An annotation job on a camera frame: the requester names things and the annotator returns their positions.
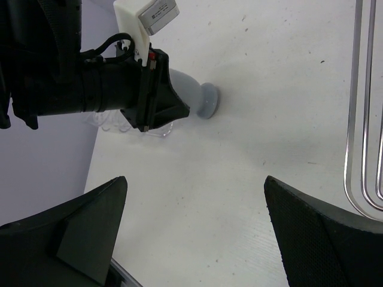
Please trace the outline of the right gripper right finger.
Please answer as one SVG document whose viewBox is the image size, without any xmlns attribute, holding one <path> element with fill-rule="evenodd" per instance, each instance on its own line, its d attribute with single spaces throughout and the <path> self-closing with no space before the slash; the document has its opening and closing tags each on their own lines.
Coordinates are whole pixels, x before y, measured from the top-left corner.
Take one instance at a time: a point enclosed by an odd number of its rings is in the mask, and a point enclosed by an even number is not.
<svg viewBox="0 0 383 287">
<path fill-rule="evenodd" d="M 382 286 L 382 223 L 268 176 L 264 194 L 289 286 Z"/>
</svg>

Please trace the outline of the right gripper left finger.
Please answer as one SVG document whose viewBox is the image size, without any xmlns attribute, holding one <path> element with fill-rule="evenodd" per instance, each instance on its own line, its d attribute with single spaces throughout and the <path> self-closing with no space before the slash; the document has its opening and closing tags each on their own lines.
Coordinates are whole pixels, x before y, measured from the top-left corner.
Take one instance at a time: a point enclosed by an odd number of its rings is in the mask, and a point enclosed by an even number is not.
<svg viewBox="0 0 383 287">
<path fill-rule="evenodd" d="M 1 286 L 104 286 L 127 180 L 1 226 Z"/>
</svg>

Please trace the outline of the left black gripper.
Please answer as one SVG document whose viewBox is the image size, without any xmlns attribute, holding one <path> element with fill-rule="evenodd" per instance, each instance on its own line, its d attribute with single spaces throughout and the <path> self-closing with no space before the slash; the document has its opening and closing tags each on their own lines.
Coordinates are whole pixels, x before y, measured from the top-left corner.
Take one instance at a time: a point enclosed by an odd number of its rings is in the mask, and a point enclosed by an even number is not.
<svg viewBox="0 0 383 287">
<path fill-rule="evenodd" d="M 159 129 L 175 120 L 187 118 L 190 108 L 172 86 L 169 57 L 149 48 L 147 66 L 135 65 L 135 88 L 129 107 L 120 110 L 128 123 L 140 132 Z"/>
</svg>

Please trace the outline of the white ceramic footed cup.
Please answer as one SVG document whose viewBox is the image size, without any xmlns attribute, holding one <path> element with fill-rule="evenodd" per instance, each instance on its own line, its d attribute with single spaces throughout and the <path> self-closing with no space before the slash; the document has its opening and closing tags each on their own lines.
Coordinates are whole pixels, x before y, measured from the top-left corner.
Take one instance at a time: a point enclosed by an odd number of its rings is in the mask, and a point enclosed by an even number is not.
<svg viewBox="0 0 383 287">
<path fill-rule="evenodd" d="M 190 108 L 190 115 L 207 120 L 217 111 L 220 92 L 212 83 L 200 84 L 193 77 L 174 69 L 169 71 L 173 89 Z"/>
</svg>

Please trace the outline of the clear faceted glass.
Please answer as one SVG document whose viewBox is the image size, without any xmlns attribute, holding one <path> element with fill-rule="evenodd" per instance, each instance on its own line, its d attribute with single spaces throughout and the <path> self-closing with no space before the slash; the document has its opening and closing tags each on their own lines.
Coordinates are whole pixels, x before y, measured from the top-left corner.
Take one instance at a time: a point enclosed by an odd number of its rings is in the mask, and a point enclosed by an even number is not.
<svg viewBox="0 0 383 287">
<path fill-rule="evenodd" d="M 171 133 L 173 127 L 174 127 L 174 122 L 170 122 L 168 124 L 165 124 L 162 127 L 159 127 L 158 129 L 151 129 L 151 130 L 148 130 L 147 132 L 143 132 L 142 134 L 144 136 L 154 136 L 158 138 L 165 138 Z"/>
</svg>

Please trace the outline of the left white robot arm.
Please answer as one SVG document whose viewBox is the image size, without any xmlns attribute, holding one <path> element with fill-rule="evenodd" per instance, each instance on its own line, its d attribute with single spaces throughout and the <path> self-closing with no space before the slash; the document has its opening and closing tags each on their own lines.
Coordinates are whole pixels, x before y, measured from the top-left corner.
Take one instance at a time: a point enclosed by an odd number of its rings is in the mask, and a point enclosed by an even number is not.
<svg viewBox="0 0 383 287">
<path fill-rule="evenodd" d="M 48 115 L 119 110 L 141 132 L 188 117 L 169 57 L 153 49 L 126 1 L 115 1 L 119 31 L 81 50 L 81 1 L 1 2 L 1 128 L 9 111 L 31 129 Z"/>
</svg>

